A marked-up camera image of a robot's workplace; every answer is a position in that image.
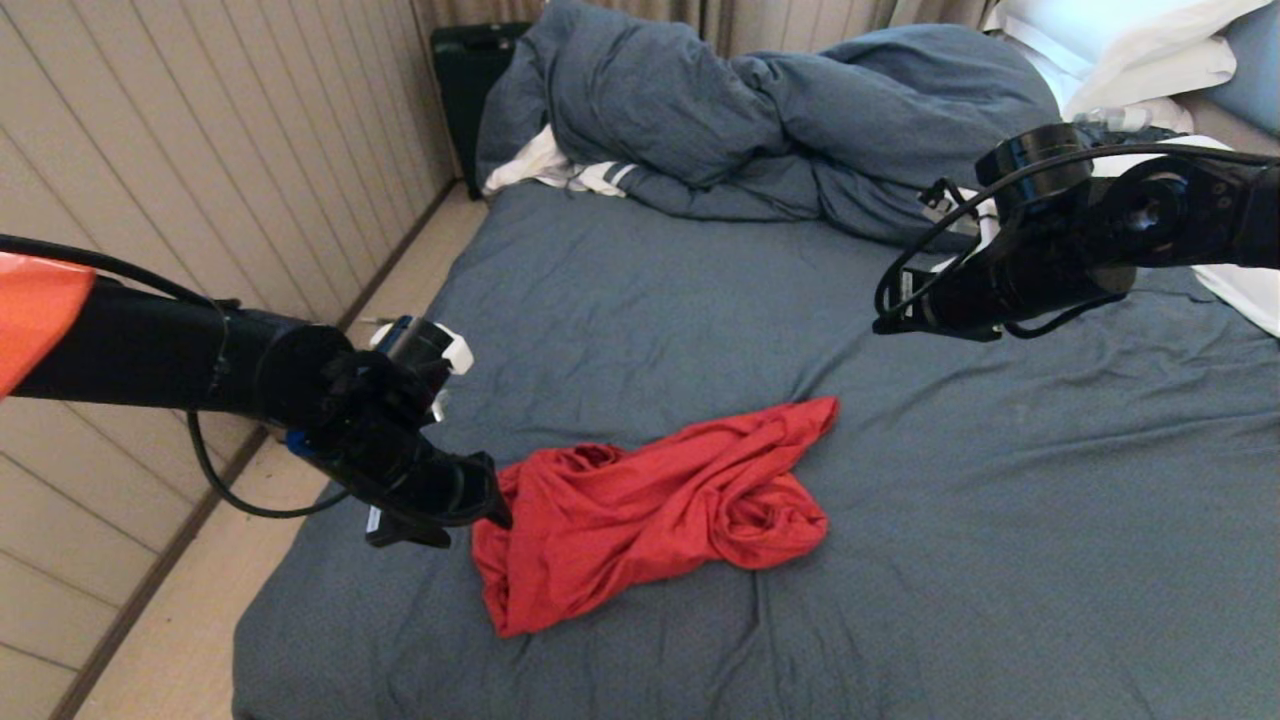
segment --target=beige floor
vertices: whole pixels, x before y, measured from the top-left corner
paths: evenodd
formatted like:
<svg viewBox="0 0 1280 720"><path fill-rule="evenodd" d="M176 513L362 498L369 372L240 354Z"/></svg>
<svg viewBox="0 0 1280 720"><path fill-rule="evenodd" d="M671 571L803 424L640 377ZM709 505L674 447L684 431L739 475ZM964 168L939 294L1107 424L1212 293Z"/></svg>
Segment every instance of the beige floor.
<svg viewBox="0 0 1280 720"><path fill-rule="evenodd" d="M467 201L466 191L454 188L361 314L421 313L484 217L484 204ZM365 342L370 333L369 325L356 324L349 334ZM293 507L311 502L324 483L316 470L268 441L236 489L252 502ZM300 524L251 518L220 505L156 592L77 720L230 717L232 632Z"/></svg>

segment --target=wire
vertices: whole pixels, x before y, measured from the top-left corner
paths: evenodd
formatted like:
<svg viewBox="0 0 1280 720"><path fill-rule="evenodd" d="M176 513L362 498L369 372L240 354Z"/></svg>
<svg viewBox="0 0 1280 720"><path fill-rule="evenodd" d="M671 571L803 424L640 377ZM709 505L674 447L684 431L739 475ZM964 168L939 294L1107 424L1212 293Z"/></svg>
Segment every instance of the wire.
<svg viewBox="0 0 1280 720"><path fill-rule="evenodd" d="M132 263L125 263L118 258L111 258L110 255L95 252L92 250L81 250L79 247L45 242L42 240L31 240L29 237L0 233L0 252L31 255L32 258L61 260L63 263L72 263L73 265L96 268L99 270L120 275L122 278L140 282L186 302L196 305L212 302L216 305L215 301L205 297L204 295L200 295L193 290L188 290L170 279L163 278L151 270L140 268Z"/></svg>
<svg viewBox="0 0 1280 720"><path fill-rule="evenodd" d="M1084 305L1078 305L1075 307L1071 307L1070 310L1064 311L1059 316L1053 318L1052 320L1044 323L1038 328L1027 329L1019 325L1018 323L1005 323L1005 329L1009 331L1009 334L1020 340L1030 340L1033 337L1041 337L1043 334L1048 334L1056 331L1057 328L1061 328L1066 323L1070 323L1071 320L1079 318L1080 315L1088 313L1089 310L1093 310L1094 307L1102 307L1103 305L1111 305L1112 302L1119 302L1120 300L1124 300L1124 297L1125 296L1123 295L1112 295L1111 297L1092 300L1089 302L1085 302Z"/></svg>
<svg viewBox="0 0 1280 720"><path fill-rule="evenodd" d="M946 228L950 228L956 220L973 213L978 205L980 205L988 197L996 195L1001 190L1028 178L1030 176L1043 173L1057 168L1059 165L1066 165L1070 163L1079 163L1080 160L1092 160L1094 158L1110 158L1114 155L1181 155L1188 158L1204 158L1210 160L1221 160L1224 163L1236 163L1240 165L1256 165L1267 167L1280 163L1280 158L1271 158L1268 155L1251 155L1245 152L1235 152L1230 150L1217 150L1213 147L1194 147L1190 145L1171 145L1171 143L1140 143L1140 145L1124 145L1124 146L1105 146L1105 147L1091 147L1088 150L1076 150L1074 152L1068 152L1066 155L1059 155L1056 158L1048 158L1038 163L1027 165L1025 168L1014 170L1012 173L1000 178L998 181L984 187L977 195L970 197L968 201L956 206L954 210L947 213L941 220L933 224L929 229L920 233L920 237L911 243L892 265L884 270L881 275L881 282L876 286L876 313L881 318L892 318L901 315L902 311L913 302L923 297L927 292L933 290L933 286L938 282L946 279L951 273L956 272L964 260L973 254L974 250L982 243L982 237L974 238L969 247L960 254L960 258L950 263L942 272L937 273L928 279L924 284L915 290L908 297L900 300L896 305L886 307L884 300L892 286L897 279L902 268L906 266L913 258L920 254L929 242L940 236Z"/></svg>
<svg viewBox="0 0 1280 720"><path fill-rule="evenodd" d="M209 484L214 487L218 495L220 495L228 505L237 510L248 512L250 515L274 519L302 518L321 510L328 510L343 500L347 500L351 495L349 489L343 488L342 492L328 500L321 500L315 505L294 510L271 510L270 507L253 505L232 492L232 488L218 477L218 471L214 470L214 464L209 459L209 450L205 447L205 436L200 432L200 415L195 410L187 411L187 429L191 430L191 445L196 448L196 461L200 462L200 469L205 473L205 479L209 480Z"/></svg>

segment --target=red cloth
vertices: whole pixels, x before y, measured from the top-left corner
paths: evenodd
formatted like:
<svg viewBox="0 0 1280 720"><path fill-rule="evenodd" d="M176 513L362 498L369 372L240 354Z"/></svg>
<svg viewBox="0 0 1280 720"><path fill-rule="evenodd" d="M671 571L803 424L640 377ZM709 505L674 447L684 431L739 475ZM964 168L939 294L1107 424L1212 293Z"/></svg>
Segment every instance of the red cloth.
<svg viewBox="0 0 1280 720"><path fill-rule="evenodd" d="M790 470L838 410L833 397L780 405L630 454L580 445L506 468L515 528L479 523L471 543L498 635L535 633L708 560L759 570L805 555L827 516Z"/></svg>

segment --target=curtain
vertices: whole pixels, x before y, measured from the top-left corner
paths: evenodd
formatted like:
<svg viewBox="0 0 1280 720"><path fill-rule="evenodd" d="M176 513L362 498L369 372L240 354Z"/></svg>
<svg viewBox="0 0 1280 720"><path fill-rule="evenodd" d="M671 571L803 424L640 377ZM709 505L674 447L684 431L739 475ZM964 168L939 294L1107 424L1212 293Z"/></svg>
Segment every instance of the curtain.
<svg viewBox="0 0 1280 720"><path fill-rule="evenodd" d="M873 29L910 23L979 28L996 0L704 0L703 36L724 56L815 53Z"/></svg>
<svg viewBox="0 0 1280 720"><path fill-rule="evenodd" d="M531 22L543 0L413 0L430 27ZM909 23L980 27L996 0L590 0L637 18L682 22L724 56L814 53Z"/></svg>
<svg viewBox="0 0 1280 720"><path fill-rule="evenodd" d="M415 0L426 10L431 27L481 23L532 22L543 0ZM589 0L649 20L681 22L701 27L703 0Z"/></svg>

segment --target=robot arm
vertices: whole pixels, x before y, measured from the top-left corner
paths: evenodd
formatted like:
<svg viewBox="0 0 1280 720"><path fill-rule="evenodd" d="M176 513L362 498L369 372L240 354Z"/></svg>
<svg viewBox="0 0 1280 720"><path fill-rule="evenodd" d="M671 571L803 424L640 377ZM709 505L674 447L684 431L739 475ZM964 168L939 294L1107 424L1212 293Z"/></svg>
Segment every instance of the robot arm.
<svg viewBox="0 0 1280 720"><path fill-rule="evenodd" d="M37 268L15 258L76 265ZM61 283L56 295L67 310L55 315L49 305L29 307L27 324L44 319L42 328L28 333L23 347L0 348L13 395L186 410L201 468L229 502L250 512L298 516L340 497L294 511L241 501L216 478L204 451L201 410L287 428L296 455L340 483L343 496L375 509L366 536L375 546L408 539L448 547L445 527L485 518L509 527L493 460L483 452L449 455L420 433L440 419L436 398L449 375L470 366L465 341L447 328L401 318L378 350L357 351L330 325L214 301L104 255L0 236L0 259L8 260L0 268L10 269L9 281L27 265L24 282L5 282L19 288L13 292L37 297L35 287ZM84 266L173 297L86 278ZM13 319L17 311L6 315Z"/></svg>
<svg viewBox="0 0 1280 720"><path fill-rule="evenodd" d="M1165 156L1119 178L1092 177L1092 158L1117 154ZM1138 266L1280 268L1280 158L1176 145L1083 150L1074 128L1059 124L1005 141L977 169L987 188L968 201L947 197L946 181L922 196L951 211L884 274L877 333L1039 337L1124 299ZM906 266L988 197L1001 219L988 245L940 272ZM1019 325L1053 310L1065 313Z"/></svg>

